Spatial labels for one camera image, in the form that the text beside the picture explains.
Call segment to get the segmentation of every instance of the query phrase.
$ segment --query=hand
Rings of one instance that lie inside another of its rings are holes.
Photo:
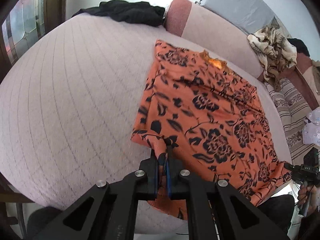
[[[298,191],[298,207],[302,208],[303,204],[307,200],[307,191],[310,192],[309,197],[310,205],[307,211],[307,216],[311,215],[316,208],[318,207],[318,196],[319,196],[319,189],[316,186],[308,186],[307,188],[304,185],[300,186],[300,190]]]

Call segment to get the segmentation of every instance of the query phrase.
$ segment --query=black flower pattern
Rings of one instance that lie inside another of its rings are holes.
[[[203,148],[207,154],[214,156],[218,163],[226,162],[232,153],[227,138],[220,134],[218,129],[210,129]]]
[[[241,116],[246,116],[249,109],[243,109],[240,111]]]
[[[166,54],[164,54],[164,59],[169,61],[171,64],[179,65],[181,67],[186,67],[188,62],[188,57],[182,56],[175,50],[169,50]]]
[[[208,169],[210,171],[217,171],[217,166],[211,165],[210,167],[208,167]]]
[[[242,148],[245,148],[249,143],[250,123],[242,121],[235,126],[235,135],[239,139],[239,144]]]
[[[202,93],[201,95],[196,96],[193,98],[192,102],[196,109],[207,109],[210,112],[213,112],[217,109],[219,109],[219,106],[213,102],[211,102],[210,99],[207,98],[207,93]]]
[[[177,135],[171,135],[168,137],[168,139],[170,140],[170,145],[173,148],[179,147],[179,145],[176,143],[177,142]]]
[[[192,81],[192,84],[193,85],[197,85],[197,86],[199,86],[199,85],[204,85],[204,82],[203,82],[203,80],[201,79],[201,78],[198,78],[198,77],[195,77],[194,79],[193,79],[193,81]]]
[[[174,106],[175,106],[175,107],[180,108],[180,107],[182,106],[182,105],[181,105],[181,103],[182,103],[181,98],[173,98],[172,100],[174,101]]]
[[[247,89],[239,89],[235,91],[235,98],[242,102],[252,102],[251,93]]]
[[[283,183],[288,182],[290,179],[291,179],[290,172],[287,172],[286,174],[283,175]]]
[[[254,195],[254,191],[252,187],[255,187],[257,182],[254,179],[246,179],[245,183],[238,188],[238,190],[249,200],[251,200],[251,196]]]
[[[271,157],[273,163],[278,163],[278,157],[277,157],[277,153],[274,149],[271,149],[269,152],[269,156]]]
[[[265,162],[261,162],[259,165],[259,172],[258,172],[258,181],[267,182],[269,180],[270,171],[268,166]]]
[[[263,128],[265,133],[270,131],[269,123],[268,123],[267,118],[265,118],[264,116],[261,116],[259,118],[259,123],[261,124],[261,126],[262,126],[262,128]]]

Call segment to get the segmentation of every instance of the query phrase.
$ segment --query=frosted glass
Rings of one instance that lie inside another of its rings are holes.
[[[38,16],[39,16],[39,24],[43,24],[44,23],[44,15],[43,15],[43,0],[38,0]]]
[[[37,33],[37,29],[33,29],[27,37],[27,43],[28,43],[28,47],[31,48],[33,46],[33,44],[35,44],[38,41],[38,33]]]
[[[11,50],[7,51],[7,54],[8,54],[8,57],[9,57],[9,60],[10,60],[10,63],[12,64],[14,62],[14,58],[12,56],[12,52]]]
[[[35,0],[24,0],[23,22],[25,32],[29,33],[36,28]]]
[[[10,25],[13,43],[16,44],[24,35],[23,12],[21,1],[10,12]]]
[[[7,33],[7,24],[5,20],[4,20],[4,23],[2,24],[2,35],[4,39],[5,50],[8,52],[10,50],[10,44],[9,44],[8,33]]]
[[[18,58],[21,58],[22,55],[28,50],[27,40],[20,40],[15,46]]]
[[[40,25],[40,33],[41,33],[41,37],[45,35],[44,23]]]

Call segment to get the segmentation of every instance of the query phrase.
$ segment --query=mattress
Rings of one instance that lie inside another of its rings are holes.
[[[99,179],[135,171],[150,150],[130,141],[145,79],[162,39],[204,48],[163,27],[80,14],[29,49],[0,85],[0,172],[43,206],[67,208]],[[209,51],[211,57],[219,57]],[[257,79],[278,158],[291,162],[279,114]],[[186,222],[139,202],[136,233],[186,230]]]

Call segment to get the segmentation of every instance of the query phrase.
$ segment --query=black clothing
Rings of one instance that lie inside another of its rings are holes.
[[[320,212],[316,210],[310,216],[301,220],[298,240],[319,239],[320,236]]]
[[[47,224],[62,213],[61,210],[54,207],[45,207],[34,211],[27,223],[28,239],[33,239],[40,231],[42,231]]]
[[[294,211],[294,198],[291,195],[271,197],[257,208],[286,234],[291,225]]]
[[[148,2],[131,3],[123,0],[111,0],[101,2],[99,7],[80,9],[73,16],[84,12],[96,16],[109,16],[117,22],[142,23],[156,27],[163,23],[164,8],[151,6]]]
[[[303,53],[307,57],[310,57],[309,51],[307,46],[303,43],[302,40],[293,38],[293,39],[288,39],[288,41],[297,48],[297,53]]]

